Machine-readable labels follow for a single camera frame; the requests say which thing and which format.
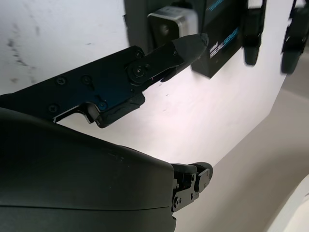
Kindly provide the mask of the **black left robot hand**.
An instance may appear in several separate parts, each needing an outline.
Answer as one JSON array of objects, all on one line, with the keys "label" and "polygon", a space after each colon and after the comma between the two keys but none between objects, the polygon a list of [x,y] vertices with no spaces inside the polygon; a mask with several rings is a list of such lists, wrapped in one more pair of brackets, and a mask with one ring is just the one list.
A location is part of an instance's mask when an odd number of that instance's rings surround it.
[{"label": "black left robot hand", "polygon": [[[254,66],[259,55],[259,48],[264,30],[267,1],[261,1],[260,7],[244,9],[241,21],[242,47],[245,63]],[[303,54],[309,38],[309,2],[297,6],[293,1],[288,25],[282,45],[281,73],[293,74]]]}]

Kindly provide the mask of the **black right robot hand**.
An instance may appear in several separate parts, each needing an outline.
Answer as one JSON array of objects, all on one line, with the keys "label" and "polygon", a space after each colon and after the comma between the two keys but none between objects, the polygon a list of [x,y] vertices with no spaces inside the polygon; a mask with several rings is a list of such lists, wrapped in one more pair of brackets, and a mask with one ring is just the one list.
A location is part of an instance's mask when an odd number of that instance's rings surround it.
[{"label": "black right robot hand", "polygon": [[0,97],[3,232],[172,232],[213,168],[171,164],[61,126],[72,114],[105,128],[145,102],[151,85],[198,60],[205,33],[144,54],[132,46]]}]

